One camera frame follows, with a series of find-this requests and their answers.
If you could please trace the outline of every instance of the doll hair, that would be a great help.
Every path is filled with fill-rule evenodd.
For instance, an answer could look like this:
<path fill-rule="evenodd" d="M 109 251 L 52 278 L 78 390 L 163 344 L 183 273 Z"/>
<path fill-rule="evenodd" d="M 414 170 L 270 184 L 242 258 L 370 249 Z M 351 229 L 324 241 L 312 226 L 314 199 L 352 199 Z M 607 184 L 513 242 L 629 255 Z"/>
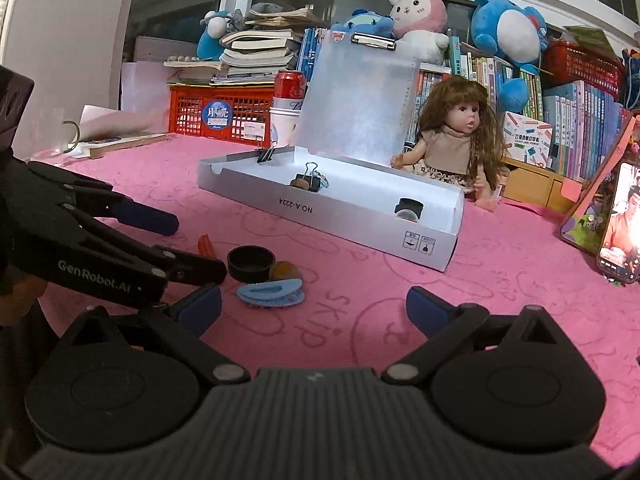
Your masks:
<path fill-rule="evenodd" d="M 482 164 L 491 189 L 495 189 L 502 167 L 500 159 L 506 148 L 504 139 L 497 134 L 495 113 L 488 103 L 486 88 L 480 83 L 455 75 L 435 84 L 420 113 L 419 131 L 437 130 L 454 106 L 476 102 L 479 105 L 480 125 L 471 137 L 468 174 L 472 178 L 478 176 L 478 165 Z"/>

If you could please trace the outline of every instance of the blue plush toy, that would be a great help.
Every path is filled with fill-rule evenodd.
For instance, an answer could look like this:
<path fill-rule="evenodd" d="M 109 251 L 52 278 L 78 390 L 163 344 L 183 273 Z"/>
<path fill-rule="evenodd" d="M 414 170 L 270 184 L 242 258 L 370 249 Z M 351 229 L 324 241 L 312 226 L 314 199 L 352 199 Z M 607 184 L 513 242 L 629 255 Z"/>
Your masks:
<path fill-rule="evenodd" d="M 211 10 L 206 13 L 204 19 L 200 21 L 200 24 L 206 25 L 206 28 L 196 49 L 198 58 L 203 61 L 218 61 L 220 59 L 220 55 L 225 51 L 225 48 L 220 45 L 220 38 L 226 34 L 226 25 L 231 15 L 232 13 L 226 10 L 222 12 Z"/>
<path fill-rule="evenodd" d="M 534 63 L 546 48 L 546 23 L 533 7 L 524 9 L 509 0 L 475 0 L 478 7 L 471 19 L 475 46 L 488 56 L 506 59 L 521 70 L 537 75 Z M 500 107 L 521 113 L 529 100 L 523 79 L 505 82 L 498 93 Z"/>
<path fill-rule="evenodd" d="M 332 25 L 331 30 L 360 32 L 394 40 L 393 28 L 394 20 L 390 17 L 380 16 L 372 10 L 358 9 L 353 11 L 348 22 L 344 24 L 335 23 L 335 25 Z"/>

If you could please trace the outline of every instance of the black binder clip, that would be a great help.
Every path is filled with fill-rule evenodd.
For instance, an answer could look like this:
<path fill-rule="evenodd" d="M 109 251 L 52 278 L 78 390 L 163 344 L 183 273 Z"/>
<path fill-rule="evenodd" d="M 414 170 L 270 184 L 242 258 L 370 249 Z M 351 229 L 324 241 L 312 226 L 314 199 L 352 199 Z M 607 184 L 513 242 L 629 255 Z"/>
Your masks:
<path fill-rule="evenodd" d="M 309 184 L 309 191 L 311 191 L 312 193 L 317 193 L 322 185 L 322 181 L 318 176 L 319 173 L 316 171 L 318 169 L 318 165 L 315 162 L 308 162 L 305 164 L 305 167 L 305 174 L 297 174 L 296 179 L 300 178 L 302 180 L 306 180 L 306 182 Z"/>
<path fill-rule="evenodd" d="M 277 144 L 277 140 L 274 140 L 271 143 L 271 146 L 268 147 L 266 150 L 262 149 L 262 150 L 258 150 L 258 164 L 262 164 L 263 162 L 269 162 L 271 160 L 271 157 L 273 156 L 273 152 L 276 150 L 276 144 Z"/>

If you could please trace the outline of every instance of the wooden drawer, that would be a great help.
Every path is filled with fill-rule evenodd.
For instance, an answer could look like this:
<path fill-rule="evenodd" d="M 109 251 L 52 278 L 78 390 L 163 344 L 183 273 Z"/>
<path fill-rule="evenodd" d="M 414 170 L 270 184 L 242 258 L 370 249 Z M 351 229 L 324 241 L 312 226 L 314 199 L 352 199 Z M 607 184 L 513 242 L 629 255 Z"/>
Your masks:
<path fill-rule="evenodd" d="M 563 176 L 512 158 L 502 161 L 511 170 L 504 190 L 505 197 L 516 202 L 548 207 L 563 214 L 571 209 L 574 203 L 561 193 Z"/>

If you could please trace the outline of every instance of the paper cup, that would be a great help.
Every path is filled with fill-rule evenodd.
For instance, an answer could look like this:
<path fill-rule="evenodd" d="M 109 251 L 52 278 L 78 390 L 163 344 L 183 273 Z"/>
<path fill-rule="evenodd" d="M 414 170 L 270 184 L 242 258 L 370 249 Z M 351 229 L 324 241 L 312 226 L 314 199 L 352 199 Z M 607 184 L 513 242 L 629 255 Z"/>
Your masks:
<path fill-rule="evenodd" d="M 302 109 L 302 103 L 304 99 L 281 99 L 279 97 L 273 98 L 273 107 L 278 110 L 291 110 L 299 112 Z"/>
<path fill-rule="evenodd" d="M 296 123 L 300 112 L 270 108 L 271 113 L 271 142 L 278 139 L 276 146 L 293 146 Z"/>

